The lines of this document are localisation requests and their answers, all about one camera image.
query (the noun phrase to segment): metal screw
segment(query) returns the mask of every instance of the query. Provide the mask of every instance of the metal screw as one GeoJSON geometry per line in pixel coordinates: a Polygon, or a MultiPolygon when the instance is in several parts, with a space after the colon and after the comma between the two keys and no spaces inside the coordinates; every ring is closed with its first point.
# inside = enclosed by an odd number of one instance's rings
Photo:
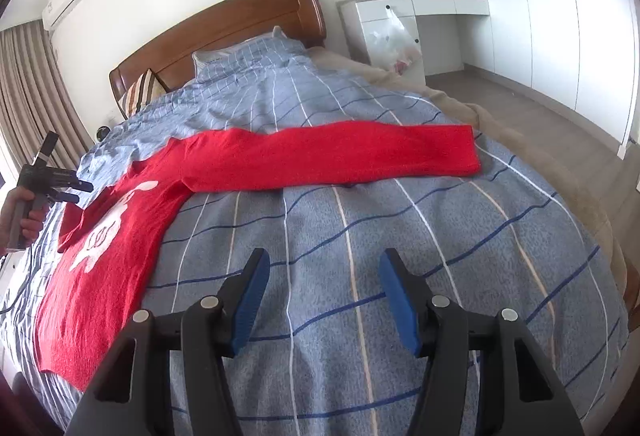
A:
{"type": "Polygon", "coordinates": [[[513,322],[518,320],[518,314],[511,308],[505,308],[500,313],[502,313],[502,318],[506,321],[513,322]]]}
{"type": "Polygon", "coordinates": [[[133,314],[133,321],[134,322],[144,322],[149,318],[149,312],[146,310],[138,310],[133,314]]]}
{"type": "Polygon", "coordinates": [[[207,297],[204,297],[200,301],[200,306],[202,306],[206,310],[210,310],[212,308],[215,308],[219,302],[220,301],[218,301],[218,297],[216,297],[215,295],[209,295],[207,297]]]}
{"type": "Polygon", "coordinates": [[[444,295],[434,295],[431,297],[431,304],[436,308],[446,308],[450,303],[451,301],[444,295]]]}

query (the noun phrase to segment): drawer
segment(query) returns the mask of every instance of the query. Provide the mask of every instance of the drawer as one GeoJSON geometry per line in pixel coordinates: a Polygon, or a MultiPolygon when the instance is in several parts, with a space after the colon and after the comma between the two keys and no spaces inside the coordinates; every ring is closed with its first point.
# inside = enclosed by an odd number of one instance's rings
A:
{"type": "Polygon", "coordinates": [[[392,9],[398,17],[413,17],[414,5],[411,0],[370,0],[357,2],[360,22],[386,19],[386,8],[392,9]]]}
{"type": "Polygon", "coordinates": [[[402,25],[409,32],[414,42],[419,44],[420,37],[418,37],[418,25],[415,22],[415,17],[402,17],[399,21],[402,22],[402,25]]]}
{"type": "Polygon", "coordinates": [[[488,0],[454,0],[458,15],[488,15],[488,0]]]}
{"type": "Polygon", "coordinates": [[[453,0],[414,0],[416,15],[455,15],[453,0]]]}

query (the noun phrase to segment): white skull print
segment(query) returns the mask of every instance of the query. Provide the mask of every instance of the white skull print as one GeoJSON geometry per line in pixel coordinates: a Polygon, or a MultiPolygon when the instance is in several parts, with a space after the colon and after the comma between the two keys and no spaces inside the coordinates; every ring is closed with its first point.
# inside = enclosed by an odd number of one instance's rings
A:
{"type": "Polygon", "coordinates": [[[81,262],[86,261],[84,273],[89,273],[100,259],[100,256],[111,246],[111,242],[118,234],[122,225],[122,214],[127,210],[127,203],[136,191],[149,191],[158,185],[157,181],[145,181],[136,186],[135,189],[122,196],[109,212],[105,213],[102,219],[94,226],[94,229],[86,236],[84,246],[76,255],[74,263],[69,268],[73,271],[81,262]]]}

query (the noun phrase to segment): blue plaid duvet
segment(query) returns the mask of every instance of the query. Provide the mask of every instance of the blue plaid duvet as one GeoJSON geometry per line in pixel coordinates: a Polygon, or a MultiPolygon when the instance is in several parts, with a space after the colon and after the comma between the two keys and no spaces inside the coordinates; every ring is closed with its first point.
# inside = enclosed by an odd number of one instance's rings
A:
{"type": "MultiPolygon", "coordinates": [[[[229,127],[273,133],[353,119],[452,123],[428,98],[316,68],[299,42],[276,33],[200,66],[196,79],[92,148],[79,176],[93,181],[97,196],[169,137],[229,127]]],[[[482,171],[473,178],[195,194],[164,236],[142,305],[156,315],[184,310],[216,293],[254,247],[266,248],[273,267],[252,338],[225,362],[244,433],[401,435],[425,362],[402,347],[378,280],[381,252],[395,247],[434,292],[470,311],[494,315],[510,307],[526,319],[584,418],[607,393],[628,337],[609,263],[539,174],[481,133],[476,145],[482,171]]],[[[30,292],[4,318],[0,336],[65,426],[80,393],[36,371],[31,342],[58,260],[61,216],[60,207],[50,214],[34,248],[30,292]]],[[[179,354],[171,366],[176,432],[187,435],[179,354]]],[[[477,399],[478,365],[470,356],[463,435],[473,434],[477,399]]]]}

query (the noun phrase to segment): sweater sleeve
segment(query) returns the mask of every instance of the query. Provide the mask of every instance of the sweater sleeve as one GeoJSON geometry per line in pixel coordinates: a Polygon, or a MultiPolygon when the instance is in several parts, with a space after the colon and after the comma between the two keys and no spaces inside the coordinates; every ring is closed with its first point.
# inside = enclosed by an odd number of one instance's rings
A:
{"type": "Polygon", "coordinates": [[[60,233],[58,234],[58,251],[63,253],[70,244],[76,228],[82,221],[83,210],[73,203],[65,205],[65,211],[62,215],[62,223],[60,224],[60,233]]]}
{"type": "Polygon", "coordinates": [[[468,125],[401,127],[343,121],[273,134],[207,131],[186,140],[182,182],[193,192],[260,191],[475,174],[468,125]]]}

